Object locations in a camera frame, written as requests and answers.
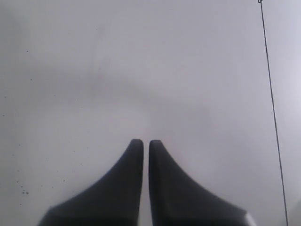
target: cable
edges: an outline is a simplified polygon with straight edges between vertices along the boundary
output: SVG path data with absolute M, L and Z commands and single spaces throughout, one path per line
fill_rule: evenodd
M 275 124 L 275 131 L 276 131 L 276 141 L 277 141 L 279 166 L 280 166 L 280 174 L 281 174 L 281 183 L 282 183 L 282 192 L 283 192 L 283 201 L 284 201 L 284 209 L 285 209 L 285 221 L 286 221 L 286 226 L 288 226 L 287 206 L 286 206 L 286 197 L 285 197 L 285 186 L 284 186 L 282 163 L 281 163 L 281 154 L 280 154 L 279 137 L 278 137 L 278 129 L 277 129 L 277 121 L 276 121 L 276 113 L 275 113 L 275 103 L 274 103 L 274 95 L 273 95 L 273 88 L 272 88 L 272 79 L 271 79 L 271 72 L 270 72 L 270 68 L 269 68 L 269 54 L 268 54 L 267 36 L 266 36 L 265 25 L 264 25 L 264 16 L 263 16 L 262 1 L 263 0 L 258 0 L 258 3 L 260 3 L 260 7 L 261 7 L 261 16 L 262 16 L 262 26 L 263 26 L 263 34 L 264 34 L 265 52 L 266 52 L 266 56 L 267 56 L 267 64 L 268 64 L 268 72 L 269 72 L 269 88 L 270 88 L 270 91 L 271 91 L 271 98 L 272 98 L 272 106 L 273 106 L 273 114 L 274 114 L 274 124 Z

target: white floor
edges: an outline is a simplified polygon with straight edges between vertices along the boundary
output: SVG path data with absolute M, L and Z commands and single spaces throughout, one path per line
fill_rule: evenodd
M 301 3 L 263 7 L 295 226 Z M 140 225 L 151 226 L 151 139 L 259 226 L 285 225 L 257 0 L 0 0 L 1 225 L 37 225 L 99 179 L 132 138 L 145 145 Z

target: thin black wire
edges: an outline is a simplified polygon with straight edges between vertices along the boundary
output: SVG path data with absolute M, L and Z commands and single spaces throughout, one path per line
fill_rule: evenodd
M 268 72 L 269 72 L 269 88 L 270 88 L 270 91 L 271 91 L 271 98 L 272 98 L 272 106 L 273 106 L 273 114 L 274 114 L 274 124 L 275 124 L 275 131 L 276 131 L 276 141 L 277 141 L 277 149 L 278 149 L 278 156 L 279 156 L 279 166 L 280 166 L 280 174 L 281 174 L 281 183 L 282 183 L 282 192 L 283 192 L 283 201 L 284 201 L 284 209 L 285 209 L 285 221 L 286 221 L 286 226 L 288 226 L 287 206 L 286 206 L 286 197 L 285 197 L 285 186 L 284 186 L 282 163 L 281 163 L 281 154 L 280 154 L 280 145 L 279 145 L 279 137 L 278 137 L 278 129 L 277 129 L 277 121 L 276 121 L 276 113 L 275 113 L 275 103 L 274 103 L 274 95 L 273 95 L 273 88 L 272 88 L 272 79 L 271 79 L 271 72 L 270 72 L 270 68 L 269 68 L 269 54 L 268 54 L 267 36 L 266 36 L 265 25 L 264 25 L 262 0 L 258 0 L 258 3 L 260 3 L 260 6 L 261 6 L 261 16 L 262 16 L 264 43 L 265 43 L 265 51 L 266 51 L 266 56 L 267 56 Z

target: white surface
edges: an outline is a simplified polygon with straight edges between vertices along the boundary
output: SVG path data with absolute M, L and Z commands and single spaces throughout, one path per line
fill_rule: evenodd
M 284 220 L 256 0 L 1 0 L 0 31 L 3 226 L 36 225 L 136 137 L 145 169 L 161 139 L 258 225 Z
M 301 225 L 301 2 L 265 5 L 289 225 Z

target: gray background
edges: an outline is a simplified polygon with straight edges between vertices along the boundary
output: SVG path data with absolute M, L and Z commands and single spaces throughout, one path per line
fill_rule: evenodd
M 301 3 L 263 6 L 289 220 L 299 225 Z M 145 145 L 141 225 L 151 225 L 151 139 L 258 225 L 284 225 L 257 0 L 0 0 L 1 225 L 36 225 L 132 138 Z

